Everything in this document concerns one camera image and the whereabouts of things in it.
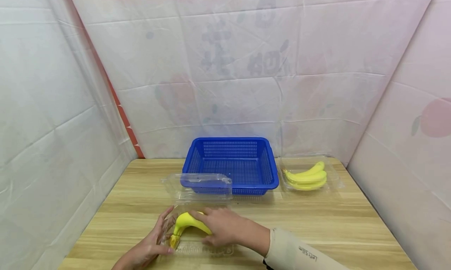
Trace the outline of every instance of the right hand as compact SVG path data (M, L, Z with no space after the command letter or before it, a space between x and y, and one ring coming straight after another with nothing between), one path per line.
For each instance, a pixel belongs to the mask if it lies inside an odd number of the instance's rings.
M243 229L253 223L228 208L211 209L206 207L202 212L204 214L197 211L190 211L189 214L203 222L212 232L212 235L202 239L202 243L215 247L239 244Z
M239 244L266 256L270 245L270 230L252 220L241 217L227 208L205 208L204 214L190 211L192 217L203 222L211 235L202 243L214 247Z

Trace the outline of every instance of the red trim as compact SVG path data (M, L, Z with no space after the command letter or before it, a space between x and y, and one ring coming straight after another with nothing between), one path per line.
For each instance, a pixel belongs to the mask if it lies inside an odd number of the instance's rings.
M130 122L128 121L127 115L125 115L124 109L121 106L121 101L119 101L119 98L118 98L118 96L116 94L116 91L113 88L113 85L112 85L112 83L110 81L110 78L108 77L108 74L105 71L105 68L104 68L104 66L103 66L103 64L102 64L102 62L100 60L100 57L98 56L97 51L94 48L94 45L92 44L91 38L89 38L89 34L87 33L87 31L86 31L86 29L84 27L83 21L81 20L80 15L78 14L78 12L77 12L77 16L78 16L78 19L80 20L80 23L82 24L83 32L84 32L84 34L86 36L86 40L87 40L87 42L89 44L89 47L91 47L92 55L94 56L94 59L95 59L95 61L97 63L99 71L101 72L103 77L106 79L106 81L108 83L108 87L110 88L110 90L112 92L113 99L114 99L115 104L117 106L117 109L119 111L119 115L121 116L121 119L124 122L125 129L127 130L128 136L130 137L130 140L131 140L131 142L133 144L133 147L135 148L135 151L136 151L136 153L138 155L138 158L145 158L144 154L143 154L143 151L139 147L139 144L138 144L138 141L136 139L135 133L133 132L133 129L130 127Z

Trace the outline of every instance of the left hand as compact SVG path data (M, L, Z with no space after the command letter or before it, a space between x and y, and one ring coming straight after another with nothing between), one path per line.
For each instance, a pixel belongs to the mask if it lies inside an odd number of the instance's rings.
M112 270L140 270L144 269L158 255L170 255L174 253L174 249L168 246L160 245L164 231L167 231L175 223L175 217L166 217L174 209L169 207L160 214L155 227L150 233L142 239L136 246L131 248L123 255L114 265Z

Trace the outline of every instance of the banana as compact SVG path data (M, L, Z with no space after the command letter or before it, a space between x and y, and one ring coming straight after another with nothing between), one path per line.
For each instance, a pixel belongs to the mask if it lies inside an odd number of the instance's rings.
M204 223L194 219L194 217L192 217L189 213L185 212L180 214L175 221L174 232L170 237L170 247L172 247L173 249L177 248L177 246L179 245L180 236L182 235L183 231L185 231L185 229L190 226L199 228L207 234L211 235L210 229L208 229L208 227L205 226Z
M319 161L311 169L300 172L291 173L283 170L289 185L297 190L311 191L319 189L327 182L327 173L324 171L324 162Z
M294 184L308 184L323 181L326 178L327 173L324 170L315 174L309 174L305 176L299 176L299 173L293 174L289 171L284 171L289 183Z
M316 190L319 189L321 187L324 186L324 184L326 184L327 182L327 177L324 178L324 180L316 182L316 183L310 183L310 184L292 184L289 183L292 187L294 187L297 190L301 190L301 191L312 191L312 190Z
M302 176L316 174L316 173L320 172L321 170L324 170L324 161L318 161L311 169L304 171L304 172L295 173L294 175L296 175L296 177L302 177Z

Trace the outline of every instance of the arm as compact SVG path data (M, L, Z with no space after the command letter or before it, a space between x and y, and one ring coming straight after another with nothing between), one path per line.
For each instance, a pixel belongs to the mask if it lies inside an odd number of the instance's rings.
M190 214L204 222L213 233L202 243L247 247L263 256L266 264L274 270L348 270L293 234L281 229L270 230L229 209L205 208L204 214L195 211L190 211Z
M152 231L136 246L125 253L116 262L112 270L144 269L158 255L169 255L174 253L173 249L160 245L163 230L174 225L175 219L173 217L166 220L166 217L173 209L174 207L169 207L164 213L160 214Z

